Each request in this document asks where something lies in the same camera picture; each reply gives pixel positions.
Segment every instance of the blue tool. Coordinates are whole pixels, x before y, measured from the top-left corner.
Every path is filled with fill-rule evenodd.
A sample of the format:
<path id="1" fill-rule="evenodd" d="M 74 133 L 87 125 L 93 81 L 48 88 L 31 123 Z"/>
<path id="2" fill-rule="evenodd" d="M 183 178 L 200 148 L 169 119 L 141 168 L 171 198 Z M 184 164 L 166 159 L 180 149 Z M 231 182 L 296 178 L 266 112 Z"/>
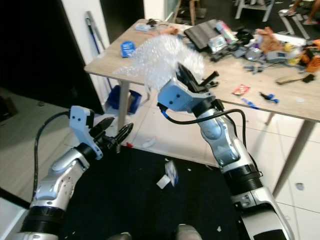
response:
<path id="1" fill-rule="evenodd" d="M 246 98 L 241 98 L 242 101 L 244 101 L 246 104 L 248 104 L 253 109 L 259 109 L 252 101 L 247 100 Z"/>
<path id="2" fill-rule="evenodd" d="M 279 99 L 273 99 L 275 97 L 274 94 L 270 93 L 269 95 L 265 95 L 263 94 L 262 92 L 260 92 L 260 95 L 265 99 L 265 100 L 268 100 L 268 101 L 273 101 L 275 102 L 276 104 L 279 103 Z"/>

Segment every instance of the black floor mat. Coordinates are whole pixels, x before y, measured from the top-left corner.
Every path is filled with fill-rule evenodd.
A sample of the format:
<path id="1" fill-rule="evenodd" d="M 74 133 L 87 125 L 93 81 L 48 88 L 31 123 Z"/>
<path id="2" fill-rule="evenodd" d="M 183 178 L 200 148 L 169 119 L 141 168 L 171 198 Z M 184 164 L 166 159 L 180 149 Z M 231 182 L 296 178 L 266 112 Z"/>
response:
<path id="1" fill-rule="evenodd" d="M 235 6 L 232 0 L 203 0 L 201 1 L 201 7 L 207 8 L 205 18 L 197 19 L 195 24 L 200 24 L 211 19 L 224 21 L 233 31 L 237 28 L 244 26 L 247 29 L 255 30 L 264 27 L 271 27 L 271 29 L 277 33 L 281 31 L 286 31 L 286 26 L 279 17 L 278 11 L 282 9 L 288 9 L 291 4 L 291 0 L 281 0 L 282 3 L 274 4 L 267 22 L 262 22 L 265 11 L 253 10 L 244 8 L 241 13 L 240 19 L 235 19 L 238 7 Z M 294 21 L 290 22 L 295 34 L 298 37 L 303 38 L 302 33 L 295 24 Z M 320 30 L 318 25 L 305 26 L 304 29 L 310 36 L 311 40 L 320 38 Z"/>
<path id="2" fill-rule="evenodd" d="M 203 240 L 239 239 L 238 215 L 220 170 L 167 157 L 179 180 L 161 190 L 156 183 L 165 174 L 165 158 L 122 147 L 94 161 L 76 185 L 59 239 L 105 240 L 130 232 L 135 240 L 169 240 L 178 224 L 194 226 Z"/>

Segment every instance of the bubble wrap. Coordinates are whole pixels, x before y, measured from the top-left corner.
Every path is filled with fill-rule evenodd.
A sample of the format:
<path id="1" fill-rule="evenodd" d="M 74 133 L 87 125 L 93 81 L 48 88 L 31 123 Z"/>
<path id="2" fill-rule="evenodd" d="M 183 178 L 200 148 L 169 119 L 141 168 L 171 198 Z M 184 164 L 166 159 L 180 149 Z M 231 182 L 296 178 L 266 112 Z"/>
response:
<path id="1" fill-rule="evenodd" d="M 197 81 L 203 79 L 203 57 L 187 48 L 177 37 L 167 34 L 145 41 L 133 52 L 131 65 L 121 67 L 115 73 L 130 77 L 143 76 L 146 87 L 159 91 L 176 76 L 178 62 L 187 67 Z"/>

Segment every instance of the robotic arm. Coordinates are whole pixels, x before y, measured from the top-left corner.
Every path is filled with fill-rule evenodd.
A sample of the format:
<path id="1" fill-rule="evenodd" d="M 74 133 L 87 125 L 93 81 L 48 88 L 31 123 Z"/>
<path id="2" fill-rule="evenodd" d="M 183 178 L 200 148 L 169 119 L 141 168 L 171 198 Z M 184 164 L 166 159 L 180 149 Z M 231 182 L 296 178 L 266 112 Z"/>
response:
<path id="1" fill-rule="evenodd" d="M 201 135 L 210 145 L 221 173 L 231 191 L 231 200 L 240 212 L 238 223 L 246 240 L 293 240 L 293 232 L 279 209 L 270 190 L 263 186 L 254 161 L 245 145 L 237 138 L 235 125 L 223 112 L 222 103 L 209 92 L 207 86 L 214 77 L 198 84 L 192 73 L 178 64 L 176 78 L 172 78 L 158 94 L 158 106 L 163 115 L 176 124 L 198 123 Z M 180 122 L 171 119 L 166 110 L 194 113 L 196 120 Z"/>
<path id="2" fill-rule="evenodd" d="M 133 128 L 133 123 L 127 124 L 116 137 L 108 137 L 105 129 L 114 118 L 105 118 L 93 127 L 94 114 L 84 107 L 71 107 L 70 127 L 80 144 L 56 160 L 48 175 L 39 183 L 15 240 L 57 240 L 63 215 L 79 178 L 89 168 L 91 161 L 100 160 L 104 153 L 120 144 Z"/>

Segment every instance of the black cable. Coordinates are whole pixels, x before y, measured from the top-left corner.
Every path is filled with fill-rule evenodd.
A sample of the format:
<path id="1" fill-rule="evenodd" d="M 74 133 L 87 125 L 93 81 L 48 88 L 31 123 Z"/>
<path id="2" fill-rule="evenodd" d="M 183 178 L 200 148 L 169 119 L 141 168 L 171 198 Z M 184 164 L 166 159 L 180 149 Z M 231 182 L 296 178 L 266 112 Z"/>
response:
<path id="1" fill-rule="evenodd" d="M 242 142 L 243 142 L 243 145 L 245 146 L 245 148 L 247 148 L 247 141 L 246 141 L 246 115 L 240 109 L 230 109 L 230 110 L 227 110 L 227 111 L 218 112 L 218 113 L 213 114 L 211 116 L 206 116 L 206 117 L 202 117 L 202 118 L 195 119 L 195 120 L 190 120 L 190 121 L 177 121 L 177 120 L 174 120 L 171 117 L 169 117 L 168 114 L 164 110 L 161 110 L 161 112 L 164 115 L 164 117 L 166 119 L 168 119 L 170 122 L 172 122 L 174 124 L 180 124 L 180 125 L 198 124 L 198 123 L 201 123 L 201 122 L 204 122 L 204 121 L 207 121 L 207 120 L 210 120 L 210 119 L 214 119 L 214 118 L 217 118 L 217 117 L 221 117 L 221 116 L 224 116 L 224 115 L 227 115 L 227 114 L 240 113 L 241 116 L 242 116 Z"/>
<path id="2" fill-rule="evenodd" d="M 281 63 L 283 63 L 283 62 L 284 62 L 283 60 L 282 60 L 282 61 L 275 62 L 275 63 L 273 63 L 273 64 L 270 64 L 269 66 L 264 67 L 263 69 L 267 69 L 267 68 L 269 68 L 269 67 L 272 67 L 272 66 L 277 65 L 277 64 L 281 64 Z"/>
<path id="3" fill-rule="evenodd" d="M 174 124 L 179 124 L 179 125 L 197 124 L 197 123 L 201 123 L 201 122 L 204 122 L 204 121 L 207 121 L 207 120 L 210 120 L 210 119 L 214 119 L 214 118 L 217 118 L 217 117 L 221 117 L 221 116 L 224 115 L 230 120 L 231 124 L 233 125 L 234 134 L 235 134 L 236 137 L 238 137 L 238 136 L 237 136 L 237 129 L 236 129 L 235 121 L 228 114 L 230 114 L 230 113 L 240 113 L 241 116 L 242 116 L 242 142 L 243 142 L 244 147 L 247 149 L 246 115 L 240 109 L 231 109 L 231 110 L 227 110 L 227 111 L 216 113 L 216 114 L 211 115 L 211 116 L 206 116 L 206 117 L 202 117 L 200 119 L 195 119 L 195 120 L 190 120 L 190 121 L 177 121 L 177 120 L 174 120 L 171 117 L 169 117 L 168 114 L 164 110 L 161 110 L 161 112 L 164 115 L 164 117 L 166 119 L 168 119 L 170 122 L 172 122 Z M 251 158 L 256 170 L 259 172 L 259 168 L 258 168 L 258 165 L 257 165 L 255 159 L 251 156 L 251 154 L 249 152 L 248 152 L 248 154 L 249 154 L 249 156 L 250 156 L 250 158 Z"/>
<path id="4" fill-rule="evenodd" d="M 38 145 L 39 145 L 39 139 L 40 136 L 43 132 L 43 130 L 45 129 L 45 127 L 54 119 L 63 116 L 63 115 L 67 115 L 69 116 L 69 112 L 68 111 L 63 111 L 60 113 L 57 113 L 51 117 L 49 117 L 44 124 L 40 127 L 40 129 L 38 130 L 36 137 L 35 137 L 35 142 L 34 142 L 34 175 L 33 175 L 33 192 L 32 192 L 32 200 L 34 199 L 36 192 L 37 192 L 37 188 L 38 188 L 38 168 L 39 168 L 39 163 L 38 163 Z"/>
<path id="5" fill-rule="evenodd" d="M 229 117 L 229 115 L 226 114 L 225 116 L 226 116 L 226 118 L 229 119 L 229 121 L 231 122 L 231 124 L 232 124 L 232 126 L 233 126 L 233 129 L 234 129 L 234 134 L 235 134 L 235 136 L 238 137 L 235 121 L 234 121 L 231 117 Z"/>

